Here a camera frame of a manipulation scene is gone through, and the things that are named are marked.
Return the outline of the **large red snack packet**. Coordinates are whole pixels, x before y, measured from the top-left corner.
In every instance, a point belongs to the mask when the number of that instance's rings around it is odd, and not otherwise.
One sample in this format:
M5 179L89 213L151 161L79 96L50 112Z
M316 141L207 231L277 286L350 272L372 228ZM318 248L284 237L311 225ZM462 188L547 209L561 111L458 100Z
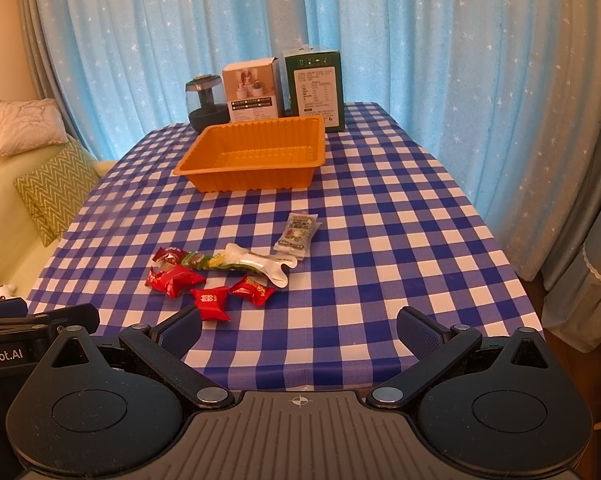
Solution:
M204 284L206 278L186 266L171 266L166 270L148 271L145 285L162 292L170 299L176 299L197 285Z

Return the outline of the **red double-happiness candy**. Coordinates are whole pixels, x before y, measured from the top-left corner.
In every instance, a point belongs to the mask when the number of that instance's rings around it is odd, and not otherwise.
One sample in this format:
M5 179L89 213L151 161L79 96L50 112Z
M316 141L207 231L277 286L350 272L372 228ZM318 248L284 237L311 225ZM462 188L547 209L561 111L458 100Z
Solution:
M215 288L193 289L191 295L195 307L201 313L203 321L230 322L231 318L226 312L229 289L227 286Z

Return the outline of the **green brown candy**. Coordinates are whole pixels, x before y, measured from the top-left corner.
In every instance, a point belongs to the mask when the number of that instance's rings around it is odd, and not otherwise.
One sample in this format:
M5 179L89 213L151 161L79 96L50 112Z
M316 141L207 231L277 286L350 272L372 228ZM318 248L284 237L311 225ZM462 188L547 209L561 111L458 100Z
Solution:
M207 270L211 258L212 256L205 255L202 252L189 252L181 260L181 266L194 270Z

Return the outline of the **yellow green candy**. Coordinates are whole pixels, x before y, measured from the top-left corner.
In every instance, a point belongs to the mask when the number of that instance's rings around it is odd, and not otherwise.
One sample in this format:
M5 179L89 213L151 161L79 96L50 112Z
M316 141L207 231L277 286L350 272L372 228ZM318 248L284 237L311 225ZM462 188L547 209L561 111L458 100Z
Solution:
M227 255L224 252L219 252L217 255L213 255L207 261L207 268L209 270L215 269L227 269L229 263L227 263Z

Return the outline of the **small red candy packet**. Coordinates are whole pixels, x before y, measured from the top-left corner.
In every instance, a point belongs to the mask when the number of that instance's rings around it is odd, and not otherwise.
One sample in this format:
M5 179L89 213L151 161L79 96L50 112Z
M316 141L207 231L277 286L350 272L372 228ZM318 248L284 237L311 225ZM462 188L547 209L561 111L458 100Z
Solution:
M249 301L255 307L263 307L276 292L276 288L262 284L250 276L244 276L229 289L229 292L233 296Z

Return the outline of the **long green snack bag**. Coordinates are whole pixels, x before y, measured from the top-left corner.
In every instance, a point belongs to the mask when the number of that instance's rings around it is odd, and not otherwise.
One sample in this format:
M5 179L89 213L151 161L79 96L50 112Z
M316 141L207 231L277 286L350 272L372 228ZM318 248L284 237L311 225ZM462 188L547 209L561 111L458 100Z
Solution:
M288 285L285 268L293 270L297 264L297 258L294 256L260 255L234 243L229 243L222 252L221 266L260 273L265 275L277 288L285 288Z

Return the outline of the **clear grey snack packet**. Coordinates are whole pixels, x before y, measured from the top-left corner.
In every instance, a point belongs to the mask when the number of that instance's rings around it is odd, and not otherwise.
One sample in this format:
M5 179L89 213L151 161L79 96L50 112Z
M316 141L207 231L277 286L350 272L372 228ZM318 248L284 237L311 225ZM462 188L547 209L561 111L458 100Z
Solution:
M311 240L319 226L320 222L316 214L291 212L283 233L273 245L273 249L298 260L305 259L309 255Z

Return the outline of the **dark red candy packet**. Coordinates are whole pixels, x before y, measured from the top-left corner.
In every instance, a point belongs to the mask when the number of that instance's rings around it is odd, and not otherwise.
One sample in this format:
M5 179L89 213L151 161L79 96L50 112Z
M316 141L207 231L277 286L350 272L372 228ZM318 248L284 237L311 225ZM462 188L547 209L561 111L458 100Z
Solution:
M178 247L160 247L152 261L159 266L164 266L165 264L169 264L169 266L178 266L182 261L186 258L189 253Z

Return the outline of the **light green sofa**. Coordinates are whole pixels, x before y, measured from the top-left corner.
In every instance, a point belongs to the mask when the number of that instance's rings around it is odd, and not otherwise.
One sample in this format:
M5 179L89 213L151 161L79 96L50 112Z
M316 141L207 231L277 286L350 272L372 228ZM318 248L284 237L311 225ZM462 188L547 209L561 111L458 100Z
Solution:
M0 287L17 297L29 296L61 238L43 246L13 181L58 154L66 144L37 148L0 160ZM112 160L98 162L87 154L100 180L115 165Z

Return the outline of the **green chevron cushion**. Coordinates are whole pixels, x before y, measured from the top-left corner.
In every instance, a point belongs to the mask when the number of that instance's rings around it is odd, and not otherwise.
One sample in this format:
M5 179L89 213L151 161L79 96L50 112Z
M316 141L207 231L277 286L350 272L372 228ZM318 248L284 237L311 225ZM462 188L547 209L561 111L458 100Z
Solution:
M99 180L91 157L76 141L14 179L44 247L62 237Z

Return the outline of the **grey outer curtain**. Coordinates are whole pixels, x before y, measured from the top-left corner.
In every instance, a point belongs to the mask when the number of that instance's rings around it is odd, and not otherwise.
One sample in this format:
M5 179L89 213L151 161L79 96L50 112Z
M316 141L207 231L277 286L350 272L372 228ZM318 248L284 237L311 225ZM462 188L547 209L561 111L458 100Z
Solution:
M542 136L499 235L522 278L543 278L543 328L589 353L601 343L601 0L565 3Z

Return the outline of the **white cushion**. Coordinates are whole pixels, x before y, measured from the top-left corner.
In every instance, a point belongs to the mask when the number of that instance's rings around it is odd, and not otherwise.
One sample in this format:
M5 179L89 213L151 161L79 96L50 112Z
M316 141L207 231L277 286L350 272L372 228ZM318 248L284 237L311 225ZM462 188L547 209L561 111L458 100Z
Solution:
M0 158L68 142L54 99L0 101Z

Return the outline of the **orange plastic tray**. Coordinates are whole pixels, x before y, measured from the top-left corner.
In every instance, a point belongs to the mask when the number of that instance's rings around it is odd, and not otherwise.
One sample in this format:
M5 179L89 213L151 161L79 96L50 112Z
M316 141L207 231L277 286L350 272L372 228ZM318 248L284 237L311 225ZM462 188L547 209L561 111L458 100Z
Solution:
M325 164L325 139L321 116L209 126L174 174L202 193L309 188Z

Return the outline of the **white product box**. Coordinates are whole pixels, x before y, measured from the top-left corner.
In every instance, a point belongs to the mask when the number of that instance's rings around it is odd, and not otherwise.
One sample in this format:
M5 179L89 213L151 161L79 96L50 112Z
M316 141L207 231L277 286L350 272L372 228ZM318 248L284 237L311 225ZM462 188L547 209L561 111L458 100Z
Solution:
M252 122L283 116L277 58L228 64L223 68L222 81L230 122Z

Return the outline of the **blue star curtain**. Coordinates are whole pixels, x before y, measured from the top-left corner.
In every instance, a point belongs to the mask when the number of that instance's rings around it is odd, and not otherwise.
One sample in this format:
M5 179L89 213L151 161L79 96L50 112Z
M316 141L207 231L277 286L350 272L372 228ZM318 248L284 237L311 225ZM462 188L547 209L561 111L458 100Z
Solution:
M601 0L35 0L49 76L102 159L186 119L186 81L296 51L340 55L501 237L601 200Z

